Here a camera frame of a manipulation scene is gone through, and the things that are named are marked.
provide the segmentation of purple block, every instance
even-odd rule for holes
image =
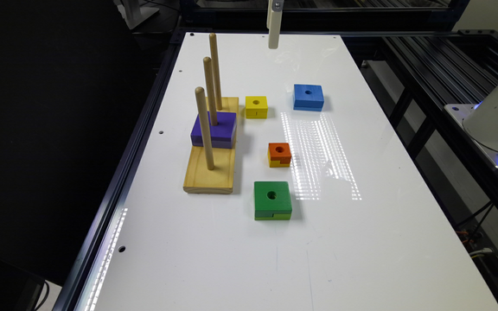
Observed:
[[[233,147],[233,135],[235,134],[236,114],[234,112],[216,112],[218,125],[210,124],[211,143],[213,148],[231,149]],[[194,128],[191,130],[191,144],[203,147],[203,137],[201,136],[201,124],[199,116],[195,120]]]

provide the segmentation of cable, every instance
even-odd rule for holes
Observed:
[[[491,212],[491,210],[493,209],[495,205],[493,203],[491,203],[491,207],[485,212],[485,214],[483,215],[482,217],[482,220],[480,220],[480,222],[477,224],[476,228],[474,229],[474,231],[472,233],[470,233],[470,238],[468,240],[468,244],[470,244],[470,242],[472,241],[472,238],[474,238],[474,236],[476,235],[477,231],[480,229],[480,227],[482,226],[482,223],[483,221],[488,217],[489,215],[489,212]]]
[[[166,4],[154,2],[154,1],[151,1],[151,0],[144,0],[144,1],[145,1],[144,5],[146,5],[147,3],[152,3],[152,4],[156,4],[156,5],[161,5],[161,6],[165,7],[165,8],[169,8],[171,10],[174,10],[174,11],[178,12],[178,13],[181,13],[179,9],[173,8],[173,7],[171,7],[169,5],[166,5]]]
[[[491,201],[489,201],[486,205],[484,205],[482,208],[480,208],[479,210],[477,210],[475,213],[471,214],[465,220],[463,220],[463,221],[459,222],[458,224],[456,224],[456,227],[460,228],[462,225],[467,224],[469,221],[471,221],[472,219],[474,219],[481,212],[485,211],[489,207],[490,204],[491,204]]]
[[[43,281],[43,285],[47,288],[47,290],[45,291],[45,295],[43,296],[43,299],[41,300],[40,304],[37,307],[35,307],[34,311],[38,311],[38,309],[41,306],[43,306],[45,301],[48,299],[48,296],[49,296],[49,283],[48,283],[48,281]]]

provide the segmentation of white table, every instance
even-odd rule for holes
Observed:
[[[498,310],[339,36],[218,44],[222,96],[270,106],[240,119],[233,194],[182,191],[210,55],[188,34],[79,310]],[[321,85],[323,111],[293,111],[294,84]],[[268,168],[282,142],[291,167]],[[289,182],[291,220],[253,220],[255,181]]]

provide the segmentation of colored block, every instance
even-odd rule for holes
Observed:
[[[268,164],[271,168],[288,168],[291,163],[291,151],[288,143],[268,144]]]
[[[239,98],[223,97],[222,111],[238,112]],[[209,171],[204,148],[191,147],[183,191],[188,194],[231,194],[233,191],[235,149],[235,144],[231,149],[213,149],[214,169]]]
[[[290,187],[287,181],[255,181],[255,220],[289,220]]]
[[[268,103],[266,96],[246,97],[246,118],[267,118]]]
[[[236,114],[234,112],[216,112],[216,120],[218,125],[210,125],[213,148],[231,149],[235,143]],[[199,116],[197,116],[194,128],[191,130],[191,144],[196,147],[203,147]]]
[[[255,217],[255,220],[290,220],[291,214],[273,214],[272,217]]]
[[[322,111],[324,96],[321,86],[294,85],[293,109],[303,111]]]

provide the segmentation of metal frame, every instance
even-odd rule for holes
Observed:
[[[498,209],[498,175],[488,160],[482,156],[482,152],[466,133],[452,122],[451,117],[443,109],[444,105],[451,102],[470,104],[481,102],[498,84],[498,80],[490,77],[489,73],[477,64],[469,62],[468,58],[452,58],[452,55],[457,55],[456,48],[443,51],[436,44],[420,46],[428,40],[401,37],[385,37],[382,40],[385,43],[381,46],[382,55],[426,115],[426,120],[407,147],[409,155],[415,158],[433,131],[437,130]],[[498,41],[493,41],[493,44],[490,49],[497,51],[498,55]],[[437,49],[449,55],[453,61],[452,65],[444,64],[440,54],[433,59],[431,55],[420,53],[427,48]],[[485,61],[488,64],[498,63],[489,57]],[[490,67],[488,71],[498,73],[498,68]],[[404,113],[401,111],[405,111],[405,102],[400,104],[401,106],[395,107],[397,115],[393,115],[393,118]]]
[[[144,153],[145,144],[149,139],[150,130],[155,122],[156,115],[163,101],[164,91],[169,83],[172,68],[176,62],[176,57],[180,52],[180,46],[171,44],[163,60],[163,66],[144,108],[137,121],[136,127],[126,146],[125,152],[120,160],[120,164],[115,171],[112,181],[107,189],[99,210],[93,220],[92,226],[86,235],[84,244],[76,257],[73,268],[68,274],[68,278],[62,287],[53,310],[73,310],[80,298],[82,290],[86,286],[86,280],[93,267],[95,267],[96,257],[99,247],[109,230],[109,224],[117,206],[124,203],[128,194],[131,182],[136,174],[137,165]]]
[[[450,31],[468,3],[469,0],[451,0],[447,8],[411,8],[393,5],[339,9],[284,9],[282,31]],[[265,29],[266,8],[201,8],[195,0],[181,0],[180,4],[183,21],[189,26],[230,30]]]

